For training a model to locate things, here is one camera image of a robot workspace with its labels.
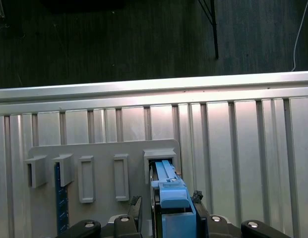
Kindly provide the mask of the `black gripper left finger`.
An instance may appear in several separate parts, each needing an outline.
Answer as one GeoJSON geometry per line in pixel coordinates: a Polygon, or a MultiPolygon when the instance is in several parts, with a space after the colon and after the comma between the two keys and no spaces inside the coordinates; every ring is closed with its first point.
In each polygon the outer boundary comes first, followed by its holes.
{"type": "Polygon", "coordinates": [[[134,196],[126,215],[113,216],[105,226],[96,220],[82,220],[62,232],[59,238],[141,238],[142,197],[134,196]]]}

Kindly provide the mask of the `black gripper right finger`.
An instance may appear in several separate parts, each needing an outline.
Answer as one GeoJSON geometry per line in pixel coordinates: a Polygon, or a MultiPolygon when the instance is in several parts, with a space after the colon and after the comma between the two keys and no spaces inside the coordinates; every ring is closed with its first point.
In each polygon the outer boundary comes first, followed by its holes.
{"type": "Polygon", "coordinates": [[[196,210],[199,238],[287,238],[283,232],[258,220],[247,220],[239,227],[220,215],[211,215],[202,204],[202,192],[194,191],[191,200],[196,210]]]}

